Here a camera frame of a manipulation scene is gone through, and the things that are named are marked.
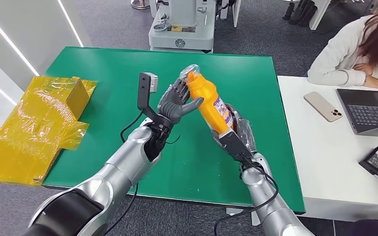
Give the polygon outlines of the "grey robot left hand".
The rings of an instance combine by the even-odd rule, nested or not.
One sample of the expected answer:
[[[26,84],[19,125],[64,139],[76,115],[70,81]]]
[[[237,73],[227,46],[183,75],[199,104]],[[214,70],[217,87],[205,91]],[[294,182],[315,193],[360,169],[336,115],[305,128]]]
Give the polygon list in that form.
[[[158,114],[169,119],[172,124],[180,122],[181,117],[198,109],[204,101],[203,97],[190,98],[190,91],[186,82],[178,78],[161,97]]]

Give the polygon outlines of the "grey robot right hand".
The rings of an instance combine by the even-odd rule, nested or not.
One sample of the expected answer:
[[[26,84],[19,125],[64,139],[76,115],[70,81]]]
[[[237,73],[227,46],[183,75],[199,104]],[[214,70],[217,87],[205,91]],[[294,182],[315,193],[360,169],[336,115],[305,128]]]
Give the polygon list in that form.
[[[243,118],[239,111],[237,111],[232,105],[225,104],[233,116],[233,130],[236,132],[242,143],[246,148],[253,153],[257,153],[255,138],[250,126],[250,122]]]

